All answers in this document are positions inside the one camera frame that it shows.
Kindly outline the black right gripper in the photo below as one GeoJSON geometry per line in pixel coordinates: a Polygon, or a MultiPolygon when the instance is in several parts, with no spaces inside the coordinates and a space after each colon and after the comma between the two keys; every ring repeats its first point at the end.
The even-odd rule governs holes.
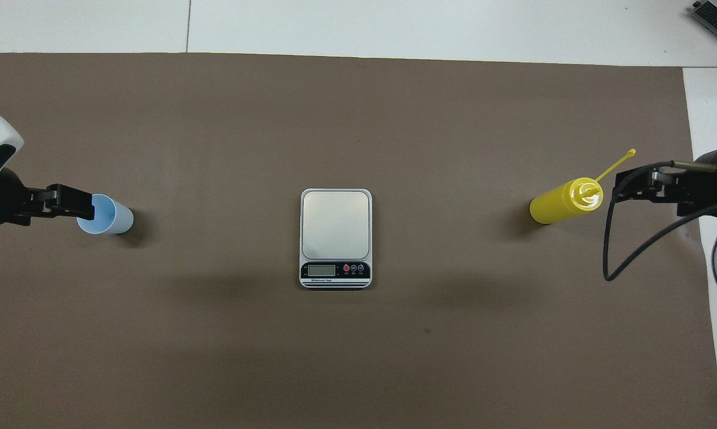
{"type": "MultiPolygon", "coordinates": [[[[618,200],[658,200],[663,190],[653,174],[660,173],[662,165],[646,165],[617,173],[615,195],[618,200]]],[[[671,182],[665,186],[665,196],[675,203],[677,216],[688,216],[717,204],[717,170],[669,171],[671,182]]]]}

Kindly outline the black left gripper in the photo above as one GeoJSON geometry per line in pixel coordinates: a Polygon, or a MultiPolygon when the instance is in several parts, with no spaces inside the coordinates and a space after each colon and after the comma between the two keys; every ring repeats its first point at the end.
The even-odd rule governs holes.
{"type": "Polygon", "coordinates": [[[77,217],[83,220],[94,220],[92,194],[78,188],[55,183],[48,185],[45,201],[35,201],[35,197],[45,190],[28,188],[9,168],[0,170],[0,225],[29,226],[31,218],[51,217],[45,207],[54,209],[55,216],[77,217]]]}

